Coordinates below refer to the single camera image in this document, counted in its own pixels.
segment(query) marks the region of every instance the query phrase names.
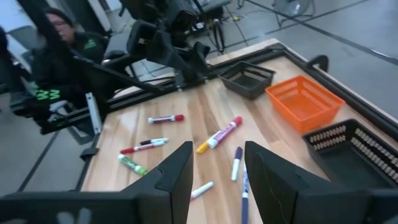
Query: yellow marker cap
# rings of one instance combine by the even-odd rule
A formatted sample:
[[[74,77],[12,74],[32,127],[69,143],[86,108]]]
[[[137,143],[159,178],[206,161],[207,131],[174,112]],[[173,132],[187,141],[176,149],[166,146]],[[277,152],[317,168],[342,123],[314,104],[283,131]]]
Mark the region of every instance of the yellow marker cap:
[[[209,144],[207,143],[207,141],[205,141],[205,143],[199,146],[199,148],[197,149],[197,153],[204,153],[208,148]]]

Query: wooden tabletop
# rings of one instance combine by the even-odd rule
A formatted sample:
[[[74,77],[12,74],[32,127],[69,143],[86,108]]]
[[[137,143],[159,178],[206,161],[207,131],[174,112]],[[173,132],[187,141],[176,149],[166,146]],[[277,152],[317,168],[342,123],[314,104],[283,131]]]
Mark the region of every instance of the wooden tabletop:
[[[217,57],[210,63],[216,64],[277,42],[276,39],[267,40]],[[283,57],[262,63],[261,66],[276,71],[273,84],[297,75],[306,75],[290,60]],[[131,88],[121,94],[136,90],[137,88]],[[147,122],[148,117],[170,114],[184,114],[186,119],[181,123],[148,124]],[[193,153],[193,189],[209,181],[213,181],[215,185],[210,191],[191,202],[188,224],[241,223],[242,169],[239,171],[237,182],[231,181],[231,169],[235,150],[238,146],[243,148],[245,141],[255,141],[288,161],[327,179],[309,156],[301,135],[273,110],[266,94],[254,101],[247,100],[227,90],[221,80],[214,79],[206,85],[174,92],[109,114],[98,141],[99,152],[92,159],[82,190],[119,191],[139,178],[137,174],[119,163],[118,155],[121,149],[137,146],[140,141],[147,139],[169,138],[170,141],[162,147],[137,152],[131,156],[132,160],[150,170],[184,141],[193,141],[196,150],[211,135],[225,128],[236,116],[243,117],[243,124],[232,132],[227,140],[215,150],[209,149],[204,154]],[[340,109],[333,122],[349,118],[362,122],[391,146],[398,148],[395,141],[385,136],[347,105]],[[262,223],[251,192],[249,223]]]

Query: fan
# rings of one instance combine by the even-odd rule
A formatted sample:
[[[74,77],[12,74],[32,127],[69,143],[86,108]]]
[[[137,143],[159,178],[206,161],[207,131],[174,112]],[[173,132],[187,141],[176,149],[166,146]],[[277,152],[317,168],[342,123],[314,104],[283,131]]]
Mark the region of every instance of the fan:
[[[307,9],[312,5],[312,13],[311,14],[304,14]],[[315,15],[315,1],[314,0],[274,0],[274,3],[272,4],[272,7],[282,13],[283,15],[289,16],[289,17],[313,17]],[[282,27],[282,23],[285,22],[286,20],[289,20],[289,18],[285,18],[282,20],[279,20],[278,15],[275,13],[275,16],[277,18],[277,22],[279,27]]]

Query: green logo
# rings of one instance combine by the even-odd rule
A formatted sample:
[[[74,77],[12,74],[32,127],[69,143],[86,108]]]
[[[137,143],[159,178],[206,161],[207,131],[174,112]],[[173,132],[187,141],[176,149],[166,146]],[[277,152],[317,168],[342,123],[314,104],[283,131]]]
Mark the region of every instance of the green logo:
[[[93,48],[93,47],[95,47],[95,46],[97,46],[97,44],[95,43],[95,41],[94,41],[93,39],[90,39],[90,40],[88,40],[87,43],[85,44],[84,50]]]
[[[37,90],[35,92],[35,96],[37,100],[56,100],[60,98],[60,91],[59,90]]]

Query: red marker cap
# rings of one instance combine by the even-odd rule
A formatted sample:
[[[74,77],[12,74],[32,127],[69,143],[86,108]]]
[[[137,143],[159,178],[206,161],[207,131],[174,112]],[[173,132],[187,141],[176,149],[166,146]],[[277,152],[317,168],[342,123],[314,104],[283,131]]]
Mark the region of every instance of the red marker cap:
[[[237,116],[235,119],[234,119],[234,122],[235,122],[235,124],[237,125],[237,126],[239,126],[239,125],[241,125],[241,123],[242,123],[242,117],[241,116]]]
[[[134,148],[120,150],[121,154],[132,153],[132,152],[134,152]]]
[[[175,115],[175,121],[183,121],[183,120],[184,120],[184,115],[182,114]]]

